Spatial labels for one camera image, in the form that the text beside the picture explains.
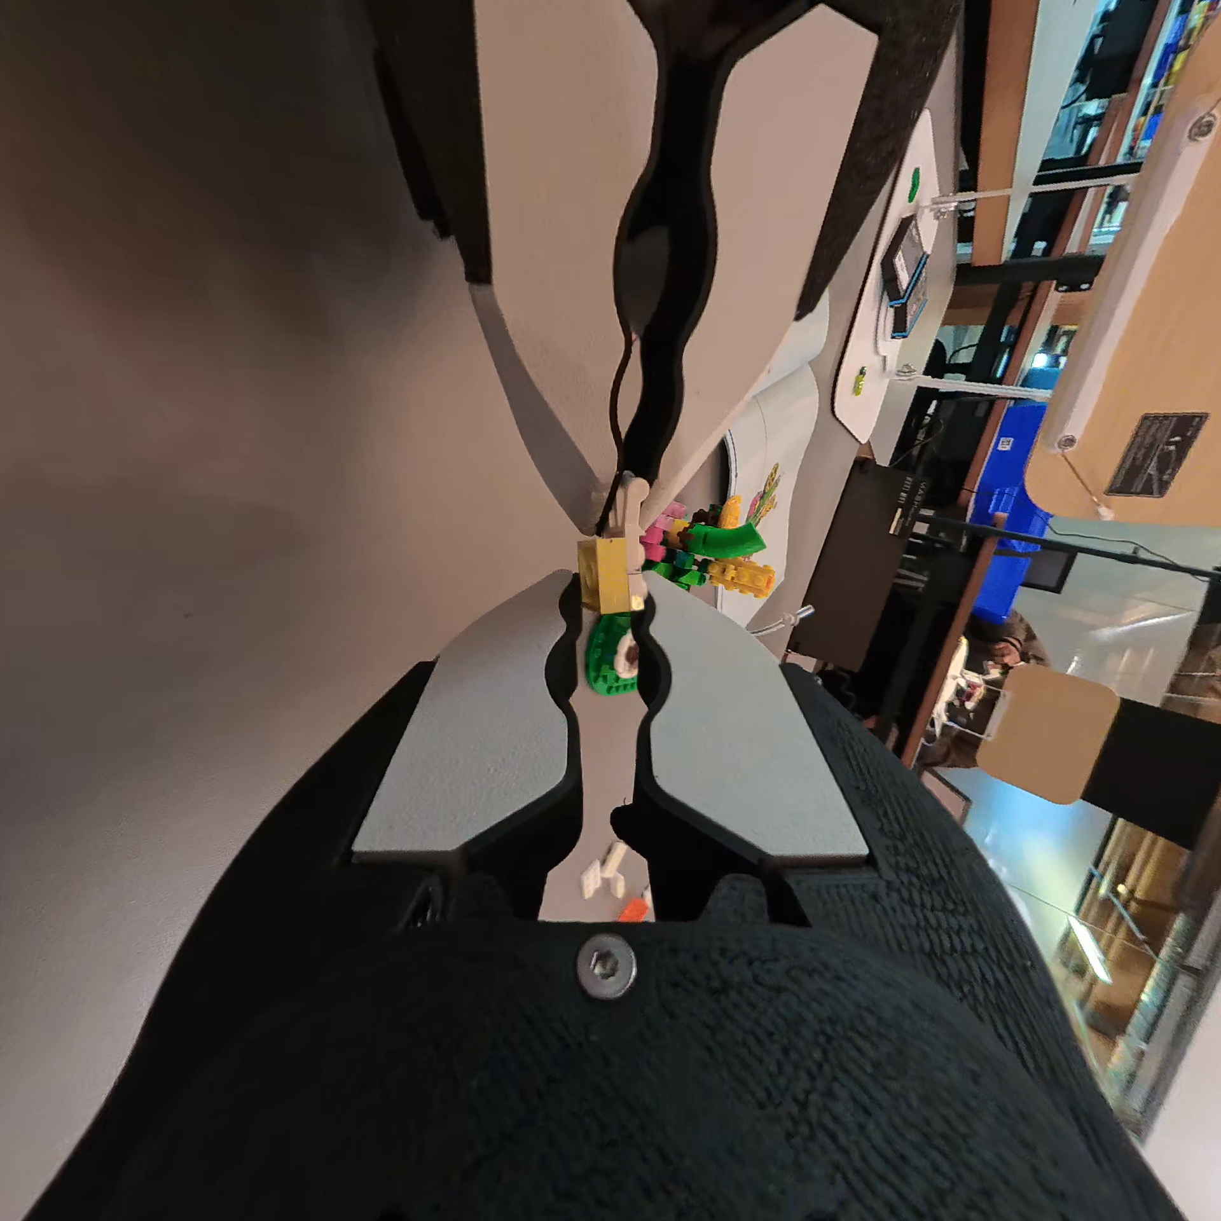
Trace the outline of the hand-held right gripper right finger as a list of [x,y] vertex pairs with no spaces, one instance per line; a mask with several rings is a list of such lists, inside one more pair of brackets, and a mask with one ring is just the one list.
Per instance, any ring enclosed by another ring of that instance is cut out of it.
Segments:
[[750,878],[775,923],[804,923],[797,878],[872,876],[872,850],[778,656],[707,603],[646,575],[632,614],[632,793],[614,835],[648,860],[655,919],[695,920]]

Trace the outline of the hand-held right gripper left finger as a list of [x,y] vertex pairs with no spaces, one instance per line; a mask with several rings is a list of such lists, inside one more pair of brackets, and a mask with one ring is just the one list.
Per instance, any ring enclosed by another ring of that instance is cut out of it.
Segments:
[[540,916],[584,823],[578,634],[578,579],[556,569],[439,655],[354,835],[356,863],[487,874],[513,916]]

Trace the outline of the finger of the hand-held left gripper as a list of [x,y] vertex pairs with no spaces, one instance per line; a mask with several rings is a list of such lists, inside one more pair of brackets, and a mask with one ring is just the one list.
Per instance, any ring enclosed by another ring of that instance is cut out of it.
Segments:
[[677,490],[787,339],[880,32],[835,5],[655,5],[632,186],[632,473]]
[[648,163],[657,50],[630,2],[473,2],[493,283],[473,285],[513,423],[592,533],[614,468],[621,216]]

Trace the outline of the yellow lego brick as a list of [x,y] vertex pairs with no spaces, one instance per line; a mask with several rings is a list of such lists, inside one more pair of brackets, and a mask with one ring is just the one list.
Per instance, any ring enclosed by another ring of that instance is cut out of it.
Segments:
[[642,613],[648,599],[646,548],[639,536],[594,536],[577,542],[581,605],[597,614]]

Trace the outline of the small tan lego plate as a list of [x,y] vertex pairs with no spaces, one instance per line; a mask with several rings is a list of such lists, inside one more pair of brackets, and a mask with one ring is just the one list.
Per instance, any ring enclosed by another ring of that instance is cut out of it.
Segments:
[[646,564],[646,546],[642,546],[642,506],[648,499],[648,481],[635,478],[632,472],[623,472],[612,499],[612,512],[607,524],[608,541],[623,541],[623,557],[626,557],[626,573],[639,575]]

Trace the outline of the lego flower model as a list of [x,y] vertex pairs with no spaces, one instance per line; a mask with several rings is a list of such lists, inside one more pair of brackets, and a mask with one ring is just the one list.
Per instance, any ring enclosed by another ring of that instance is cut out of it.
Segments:
[[[742,499],[710,503],[686,512],[672,500],[642,531],[646,564],[642,575],[657,575],[677,590],[710,587],[717,599],[763,603],[775,594],[778,579],[769,564],[757,564],[754,556],[764,548],[757,524],[770,512],[770,484],[757,494],[747,515],[742,515]],[[592,613],[592,634],[584,644],[584,681],[601,695],[635,692],[639,683],[639,642],[630,614]]]

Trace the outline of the lego instruction booklet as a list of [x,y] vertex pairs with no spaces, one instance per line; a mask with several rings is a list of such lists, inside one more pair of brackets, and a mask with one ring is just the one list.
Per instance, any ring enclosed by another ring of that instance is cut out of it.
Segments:
[[810,363],[829,339],[829,302],[831,298],[825,295],[807,319],[787,329],[787,339],[723,437],[728,494],[742,499],[742,515],[750,512],[769,478],[778,478],[770,490],[775,506],[757,524],[764,548],[754,556],[757,564],[775,569],[778,582],[784,582],[787,573],[790,509],[797,472],[819,417],[819,383]]

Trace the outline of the black device blue bands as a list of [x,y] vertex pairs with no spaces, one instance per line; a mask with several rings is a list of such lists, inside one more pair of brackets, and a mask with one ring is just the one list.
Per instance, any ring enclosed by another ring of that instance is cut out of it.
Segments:
[[900,343],[928,306],[928,247],[918,216],[902,216],[880,265],[882,272],[882,339]]

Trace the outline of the white rounded board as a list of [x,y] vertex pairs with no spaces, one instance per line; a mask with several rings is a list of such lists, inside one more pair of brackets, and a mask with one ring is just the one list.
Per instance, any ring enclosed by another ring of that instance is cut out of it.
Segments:
[[[910,205],[905,188],[910,188],[910,171],[912,165],[920,167],[920,196]],[[935,132],[932,132],[932,116],[930,112],[920,112],[910,147],[900,160],[900,167],[893,171],[891,191],[884,198],[884,213],[880,222],[880,231],[869,247],[867,259],[867,272],[858,292],[858,302],[851,310],[851,325],[847,329],[847,345],[837,363],[835,387],[831,387],[831,413],[847,427],[847,432],[867,443],[872,435],[872,427],[882,411],[882,398],[891,387],[891,382],[900,377],[900,343],[884,343],[882,339],[882,256],[891,247],[893,229],[902,216],[918,216],[920,222],[920,236],[928,247],[928,302],[932,295],[932,285],[939,285],[939,272],[932,267],[932,252],[935,241],[942,231],[949,231],[949,222],[935,210],[939,198],[939,163],[935,163]],[[867,383],[865,392],[855,398],[851,397],[851,377],[858,367],[867,367]]]

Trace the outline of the black box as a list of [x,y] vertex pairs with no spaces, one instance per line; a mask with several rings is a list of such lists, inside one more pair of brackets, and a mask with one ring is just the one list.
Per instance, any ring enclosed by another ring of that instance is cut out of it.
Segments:
[[787,655],[819,663],[831,695],[887,736],[924,650],[928,587],[896,582],[924,481],[858,455],[804,590]]

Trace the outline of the blue storage bin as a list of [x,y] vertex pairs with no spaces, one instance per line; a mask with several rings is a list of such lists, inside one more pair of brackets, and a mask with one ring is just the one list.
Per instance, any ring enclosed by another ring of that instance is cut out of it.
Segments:
[[[1015,533],[1035,541],[1046,533],[1051,512],[1035,506],[1023,484],[1044,413],[1046,404],[1035,398],[1018,398],[1005,409],[982,478],[975,481],[969,503],[971,524],[993,524],[995,515],[1005,515],[1005,529]],[[971,614],[988,625],[1005,625],[1035,556],[1038,542],[999,541]]]

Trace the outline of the wooden board white edge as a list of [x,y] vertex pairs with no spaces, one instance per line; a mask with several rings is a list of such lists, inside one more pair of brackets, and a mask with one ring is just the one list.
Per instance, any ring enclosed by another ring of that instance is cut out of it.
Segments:
[[1072,519],[1221,521],[1221,32],[1185,61],[1023,473]]

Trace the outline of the tan rounded board black post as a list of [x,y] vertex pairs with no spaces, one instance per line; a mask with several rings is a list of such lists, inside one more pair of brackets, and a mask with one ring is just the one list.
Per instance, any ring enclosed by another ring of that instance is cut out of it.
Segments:
[[1221,727],[1023,663],[999,690],[975,766],[1051,804],[1086,800],[1193,852],[1219,810]]

